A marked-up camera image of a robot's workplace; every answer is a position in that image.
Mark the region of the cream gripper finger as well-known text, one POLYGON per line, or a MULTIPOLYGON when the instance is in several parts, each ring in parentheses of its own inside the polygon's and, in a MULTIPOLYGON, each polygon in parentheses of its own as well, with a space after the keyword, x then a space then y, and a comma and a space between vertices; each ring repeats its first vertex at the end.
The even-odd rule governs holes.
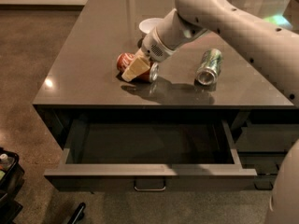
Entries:
POLYGON ((125 70, 121 77, 127 82, 150 70, 150 64, 140 56, 134 57, 131 61, 124 60, 122 65, 125 70))

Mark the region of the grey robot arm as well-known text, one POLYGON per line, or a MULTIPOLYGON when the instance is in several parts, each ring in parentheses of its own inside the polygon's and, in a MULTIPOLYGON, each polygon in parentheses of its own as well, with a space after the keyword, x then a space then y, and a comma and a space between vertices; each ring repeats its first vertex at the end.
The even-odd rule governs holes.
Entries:
MULTIPOLYGON (((131 81, 182 45, 210 30, 299 107, 299 35, 238 9, 227 0, 175 0, 175 8, 145 36, 122 78, 131 81)), ((265 224, 299 224, 299 142, 285 156, 265 224)))

